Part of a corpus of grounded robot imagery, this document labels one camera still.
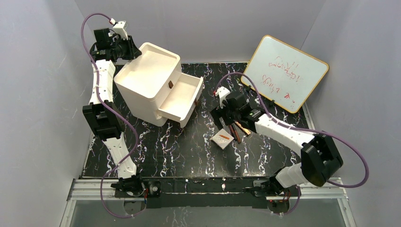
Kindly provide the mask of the white drawer organizer box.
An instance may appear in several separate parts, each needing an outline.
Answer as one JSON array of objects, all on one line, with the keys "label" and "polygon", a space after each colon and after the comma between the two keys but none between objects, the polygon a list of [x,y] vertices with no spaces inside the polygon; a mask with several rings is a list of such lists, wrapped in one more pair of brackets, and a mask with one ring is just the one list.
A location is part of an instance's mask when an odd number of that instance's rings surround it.
[{"label": "white drawer organizer box", "polygon": [[139,50],[141,56],[128,61],[114,82],[134,117],[163,126],[167,118],[160,108],[182,73],[181,58],[149,42],[143,43]]}]

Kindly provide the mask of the white square makeup palette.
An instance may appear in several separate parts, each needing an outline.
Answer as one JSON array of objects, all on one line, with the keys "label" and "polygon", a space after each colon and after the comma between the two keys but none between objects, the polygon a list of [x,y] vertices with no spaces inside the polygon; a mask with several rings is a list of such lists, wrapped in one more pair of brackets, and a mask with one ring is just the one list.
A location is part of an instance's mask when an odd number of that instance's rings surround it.
[{"label": "white square makeup palette", "polygon": [[210,139],[221,149],[225,149],[230,143],[234,141],[234,137],[224,129],[219,130]]}]

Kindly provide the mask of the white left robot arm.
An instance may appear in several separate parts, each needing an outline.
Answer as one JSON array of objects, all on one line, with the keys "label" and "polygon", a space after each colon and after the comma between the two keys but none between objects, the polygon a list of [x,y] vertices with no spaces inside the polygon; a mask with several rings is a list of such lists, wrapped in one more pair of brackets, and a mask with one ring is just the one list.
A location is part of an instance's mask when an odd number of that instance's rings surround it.
[{"label": "white left robot arm", "polygon": [[142,52],[123,29],[101,28],[95,30],[94,35],[96,41],[89,50],[94,60],[94,85],[90,101],[83,106],[82,112],[93,134],[107,147],[116,165],[118,182],[111,187],[139,197],[146,188],[137,175],[137,166],[129,156],[124,140],[123,120],[113,102],[113,77],[118,59],[134,60]]}]

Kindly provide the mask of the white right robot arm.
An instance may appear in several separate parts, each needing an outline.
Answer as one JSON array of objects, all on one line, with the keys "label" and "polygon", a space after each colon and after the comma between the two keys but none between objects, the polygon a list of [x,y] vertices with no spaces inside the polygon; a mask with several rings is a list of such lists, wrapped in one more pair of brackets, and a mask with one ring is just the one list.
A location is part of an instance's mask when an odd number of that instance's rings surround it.
[{"label": "white right robot arm", "polygon": [[263,110],[252,108],[243,94],[230,92],[225,87],[218,88],[214,95],[219,98],[219,104],[210,113],[219,129],[239,123],[247,130],[274,139],[301,158],[300,163],[278,170],[257,186],[257,191],[280,194],[286,188],[305,183],[321,187],[343,166],[332,137],[296,131],[291,125],[269,117]]}]

